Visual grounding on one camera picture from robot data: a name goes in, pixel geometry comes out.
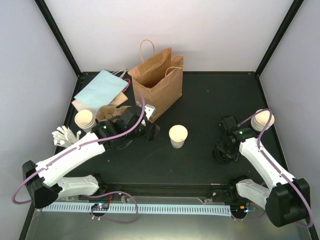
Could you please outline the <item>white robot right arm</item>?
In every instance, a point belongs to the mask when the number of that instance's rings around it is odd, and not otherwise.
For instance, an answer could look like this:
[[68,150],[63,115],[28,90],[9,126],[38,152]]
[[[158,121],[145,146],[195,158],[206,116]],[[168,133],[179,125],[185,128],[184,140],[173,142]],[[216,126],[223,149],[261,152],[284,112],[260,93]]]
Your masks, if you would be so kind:
[[222,136],[213,150],[214,157],[224,164],[244,157],[265,183],[255,183],[246,176],[233,178],[228,183],[228,198],[234,202],[243,198],[255,203],[265,210],[276,227],[311,220],[308,182],[286,171],[262,145],[254,130],[240,127],[235,117],[223,118],[219,126]]

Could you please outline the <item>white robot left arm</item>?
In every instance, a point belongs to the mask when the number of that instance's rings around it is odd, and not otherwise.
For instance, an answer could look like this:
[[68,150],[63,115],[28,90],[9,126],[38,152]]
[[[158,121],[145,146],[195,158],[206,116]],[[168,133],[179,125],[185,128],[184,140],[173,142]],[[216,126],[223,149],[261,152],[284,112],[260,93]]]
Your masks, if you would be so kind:
[[99,174],[66,177],[70,171],[87,160],[111,149],[123,149],[134,139],[152,141],[159,127],[150,122],[156,109],[149,104],[102,106],[97,114],[97,125],[76,143],[46,160],[22,165],[25,187],[36,209],[42,209],[58,199],[76,195],[103,199],[108,192]]

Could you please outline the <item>single white paper cup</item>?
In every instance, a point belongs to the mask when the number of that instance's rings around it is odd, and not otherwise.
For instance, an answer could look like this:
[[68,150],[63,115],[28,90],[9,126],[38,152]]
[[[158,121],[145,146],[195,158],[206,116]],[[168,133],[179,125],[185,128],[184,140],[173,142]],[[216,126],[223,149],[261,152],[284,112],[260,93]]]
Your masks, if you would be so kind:
[[187,137],[188,130],[183,125],[174,125],[169,130],[171,145],[176,149],[179,149],[184,145]]

